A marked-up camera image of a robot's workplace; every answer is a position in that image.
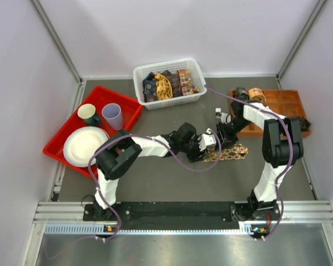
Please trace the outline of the floral patterned tie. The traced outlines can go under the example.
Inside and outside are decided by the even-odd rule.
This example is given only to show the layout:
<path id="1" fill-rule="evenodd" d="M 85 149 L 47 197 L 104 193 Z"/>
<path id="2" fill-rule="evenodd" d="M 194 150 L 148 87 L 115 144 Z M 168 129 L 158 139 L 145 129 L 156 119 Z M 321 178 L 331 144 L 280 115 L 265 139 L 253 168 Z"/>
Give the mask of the floral patterned tie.
<path id="1" fill-rule="evenodd" d="M 225 148 L 219 154 L 219 151 L 215 148 L 207 148 L 206 156 L 203 162 L 215 162 L 216 160 L 242 160 L 247 157 L 249 149 L 242 144 L 235 144 L 230 148 Z"/>

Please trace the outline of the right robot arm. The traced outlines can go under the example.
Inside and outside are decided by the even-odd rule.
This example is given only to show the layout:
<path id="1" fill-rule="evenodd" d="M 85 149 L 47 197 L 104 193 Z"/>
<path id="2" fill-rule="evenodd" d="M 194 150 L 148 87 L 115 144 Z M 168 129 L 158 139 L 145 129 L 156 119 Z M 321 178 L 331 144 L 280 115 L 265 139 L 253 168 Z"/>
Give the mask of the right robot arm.
<path id="1" fill-rule="evenodd" d="M 237 134 L 253 123 L 263 130 L 262 155 L 265 160 L 263 172 L 247 199 L 247 205 L 235 204 L 232 213 L 240 221 L 261 219 L 275 212 L 282 180 L 304 154 L 300 121 L 297 117 L 277 114 L 255 100 L 234 99 L 231 108 L 232 114 L 222 112 L 221 108 L 215 110 L 216 117 L 220 119 L 216 128 L 222 147 L 235 144 Z"/>

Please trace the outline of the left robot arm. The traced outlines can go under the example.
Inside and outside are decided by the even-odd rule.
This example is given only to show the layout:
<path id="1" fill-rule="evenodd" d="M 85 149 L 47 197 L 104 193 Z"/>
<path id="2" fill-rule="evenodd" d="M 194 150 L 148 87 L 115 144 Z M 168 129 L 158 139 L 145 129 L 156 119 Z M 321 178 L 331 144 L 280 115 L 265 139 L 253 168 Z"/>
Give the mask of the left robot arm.
<path id="1" fill-rule="evenodd" d="M 184 153 L 189 162 L 202 161 L 212 148 L 221 148 L 221 141 L 211 129 L 197 134 L 196 128 L 184 123 L 176 131 L 158 136 L 118 131 L 94 154 L 97 167 L 97 191 L 94 195 L 96 214 L 104 220 L 113 217 L 119 179 L 139 157 L 175 157 Z"/>

